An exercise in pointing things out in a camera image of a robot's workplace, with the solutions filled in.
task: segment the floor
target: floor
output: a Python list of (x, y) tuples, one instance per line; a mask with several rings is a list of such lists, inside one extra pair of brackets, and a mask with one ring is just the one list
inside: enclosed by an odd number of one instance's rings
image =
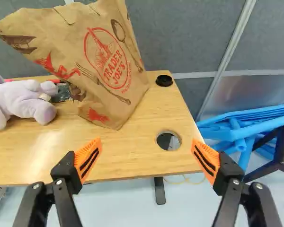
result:
[[(267, 160), (252, 154), (247, 172)], [(199, 182), (203, 174), (190, 174), (191, 182)], [(169, 182), (182, 181), (182, 176), (168, 176)], [(284, 173), (277, 171), (258, 180), (269, 186), (284, 226)], [(153, 179), (134, 179), (85, 185), (74, 196), (83, 226), (98, 227), (191, 227), (211, 226), (218, 209), (220, 197), (208, 181), (198, 185), (165, 182), (166, 204), (155, 203)], [(25, 188), (11, 188), (0, 204), (0, 227), (12, 226)], [(49, 227), (58, 227), (59, 221), (53, 207), (48, 217)], [(236, 227), (246, 227), (245, 211), (240, 207)]]

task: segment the metal pole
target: metal pole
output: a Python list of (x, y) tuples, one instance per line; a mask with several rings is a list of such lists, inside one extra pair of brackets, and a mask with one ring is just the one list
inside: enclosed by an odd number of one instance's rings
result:
[(205, 100), (204, 100), (204, 102), (201, 106), (201, 109), (200, 109), (200, 111), (197, 115), (196, 121), (200, 120), (200, 117), (203, 114), (203, 111), (204, 111), (208, 101), (213, 96), (213, 92), (215, 91), (216, 85), (220, 82), (222, 74), (225, 71), (225, 69), (226, 69), (226, 67), (227, 67), (227, 65), (228, 65), (237, 45), (238, 45), (238, 43), (239, 43), (241, 35), (242, 35), (244, 28), (245, 28), (245, 26), (248, 22), (248, 19), (249, 19), (250, 14), (251, 14), (254, 6), (255, 6), (256, 1), (257, 0), (246, 0), (245, 1), (244, 7), (241, 11), (240, 18), (239, 18), (237, 25), (235, 27), (235, 30), (232, 34), (231, 40), (228, 43), (228, 46), (227, 46), (227, 49), (224, 53), (222, 61), (220, 62), (218, 71), (217, 71), (217, 73), (216, 73), (216, 75), (213, 79), (213, 82), (212, 82), (212, 84), (211, 84), (211, 86), (208, 90), (208, 93), (205, 97)]

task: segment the black desk leg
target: black desk leg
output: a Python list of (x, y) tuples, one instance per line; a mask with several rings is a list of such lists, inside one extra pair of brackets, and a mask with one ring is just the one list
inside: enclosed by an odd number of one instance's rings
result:
[(155, 177), (156, 202), (158, 205), (166, 203), (163, 177)]

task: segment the trader joe's logo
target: trader joe's logo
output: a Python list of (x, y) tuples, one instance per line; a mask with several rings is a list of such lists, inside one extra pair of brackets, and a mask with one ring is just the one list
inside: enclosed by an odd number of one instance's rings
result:
[(88, 28), (84, 38), (84, 52), (104, 83), (113, 89), (123, 88), (131, 73), (124, 51), (118, 41), (105, 29)]

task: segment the orange gripper pad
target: orange gripper pad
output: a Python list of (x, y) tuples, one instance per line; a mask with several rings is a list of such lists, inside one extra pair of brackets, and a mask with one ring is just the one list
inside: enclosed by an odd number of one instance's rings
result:
[(220, 168), (219, 153), (196, 139), (193, 139), (191, 153), (196, 158), (210, 184), (213, 185)]
[(77, 169), (81, 183), (83, 184), (89, 172), (102, 153), (100, 138), (96, 138), (75, 152), (74, 166)]

